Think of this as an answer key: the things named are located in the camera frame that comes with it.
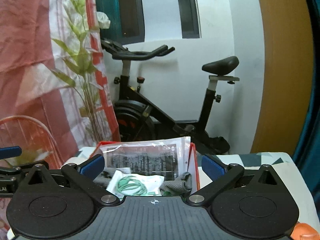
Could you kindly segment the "bag with green rings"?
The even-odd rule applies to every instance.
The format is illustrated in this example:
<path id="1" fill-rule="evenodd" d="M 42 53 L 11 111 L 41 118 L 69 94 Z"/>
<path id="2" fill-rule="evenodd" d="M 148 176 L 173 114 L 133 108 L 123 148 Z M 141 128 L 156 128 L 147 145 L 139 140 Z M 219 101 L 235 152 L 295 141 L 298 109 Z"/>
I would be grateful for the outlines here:
<path id="1" fill-rule="evenodd" d="M 116 171 L 106 190 L 120 200 L 125 196 L 153 197 L 161 195 L 159 188 L 163 182 L 164 177 L 159 175 L 143 176 Z"/>

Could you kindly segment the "grey knitted cloth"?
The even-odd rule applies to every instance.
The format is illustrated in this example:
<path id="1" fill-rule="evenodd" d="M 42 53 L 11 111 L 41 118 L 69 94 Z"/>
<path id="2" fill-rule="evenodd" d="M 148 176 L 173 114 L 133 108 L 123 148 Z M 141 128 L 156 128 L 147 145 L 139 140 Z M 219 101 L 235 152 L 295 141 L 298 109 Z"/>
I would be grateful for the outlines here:
<path id="1" fill-rule="evenodd" d="M 111 178 L 116 171 L 121 171 L 124 174 L 131 173 L 130 168 L 105 168 L 101 174 L 97 176 L 93 181 L 106 190 Z M 169 191 L 175 194 L 175 196 L 188 196 L 192 190 L 192 177 L 189 172 L 184 172 L 181 176 L 177 177 L 175 180 L 165 180 L 159 188 L 162 196 L 162 192 Z"/>

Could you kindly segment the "black exercise bike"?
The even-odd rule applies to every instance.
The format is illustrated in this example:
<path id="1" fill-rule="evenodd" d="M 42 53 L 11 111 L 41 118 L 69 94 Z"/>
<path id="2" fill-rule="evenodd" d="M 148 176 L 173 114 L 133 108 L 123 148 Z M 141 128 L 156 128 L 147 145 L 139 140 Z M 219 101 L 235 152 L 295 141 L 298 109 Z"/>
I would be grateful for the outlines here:
<path id="1" fill-rule="evenodd" d="M 202 154 L 230 154 L 239 59 L 229 42 L 101 43 L 113 73 L 122 141 L 190 137 Z"/>

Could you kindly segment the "white patterned table cover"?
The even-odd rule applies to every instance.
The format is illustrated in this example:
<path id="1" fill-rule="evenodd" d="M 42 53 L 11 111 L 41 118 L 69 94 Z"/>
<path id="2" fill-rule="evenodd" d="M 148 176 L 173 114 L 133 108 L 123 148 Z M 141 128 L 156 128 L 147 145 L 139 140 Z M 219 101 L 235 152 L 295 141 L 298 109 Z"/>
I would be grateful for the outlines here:
<path id="1" fill-rule="evenodd" d="M 271 165 L 231 163 L 188 197 L 120 200 L 77 164 L 34 164 L 6 215 L 15 239 L 292 239 L 299 209 Z"/>

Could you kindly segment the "red floral curtain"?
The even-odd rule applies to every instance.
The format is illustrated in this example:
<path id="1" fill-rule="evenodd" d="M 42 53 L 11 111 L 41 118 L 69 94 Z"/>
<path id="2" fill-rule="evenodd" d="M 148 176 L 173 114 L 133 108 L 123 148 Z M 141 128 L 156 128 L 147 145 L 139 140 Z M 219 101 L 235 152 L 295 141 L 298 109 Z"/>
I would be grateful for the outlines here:
<path id="1" fill-rule="evenodd" d="M 1 0 L 1 147 L 22 154 L 3 167 L 119 141 L 95 0 Z"/>

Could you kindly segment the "orange plastic object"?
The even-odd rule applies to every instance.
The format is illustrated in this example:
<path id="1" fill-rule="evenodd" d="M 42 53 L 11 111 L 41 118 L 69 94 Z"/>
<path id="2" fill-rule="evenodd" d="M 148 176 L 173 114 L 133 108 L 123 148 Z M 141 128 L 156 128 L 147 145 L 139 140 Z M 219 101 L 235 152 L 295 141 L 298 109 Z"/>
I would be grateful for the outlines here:
<path id="1" fill-rule="evenodd" d="M 291 233 L 293 240 L 319 240 L 319 233 L 306 223 L 297 223 Z"/>

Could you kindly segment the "wooden door frame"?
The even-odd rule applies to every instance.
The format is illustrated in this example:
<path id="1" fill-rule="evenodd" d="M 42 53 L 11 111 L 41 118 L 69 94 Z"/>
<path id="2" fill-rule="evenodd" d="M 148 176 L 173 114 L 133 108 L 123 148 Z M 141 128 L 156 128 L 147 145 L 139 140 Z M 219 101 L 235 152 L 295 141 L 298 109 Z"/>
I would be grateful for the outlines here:
<path id="1" fill-rule="evenodd" d="M 309 107 L 313 36 L 306 0 L 259 0 L 265 39 L 260 115 L 251 151 L 293 155 Z"/>

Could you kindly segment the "dark window frame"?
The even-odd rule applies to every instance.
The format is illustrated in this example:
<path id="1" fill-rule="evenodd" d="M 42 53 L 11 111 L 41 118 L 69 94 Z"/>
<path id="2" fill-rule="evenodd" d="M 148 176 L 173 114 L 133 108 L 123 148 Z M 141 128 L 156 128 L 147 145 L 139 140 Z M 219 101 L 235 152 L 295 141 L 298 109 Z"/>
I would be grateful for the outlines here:
<path id="1" fill-rule="evenodd" d="M 121 44 L 200 38 L 197 0 L 96 0 L 111 21 L 100 36 Z"/>

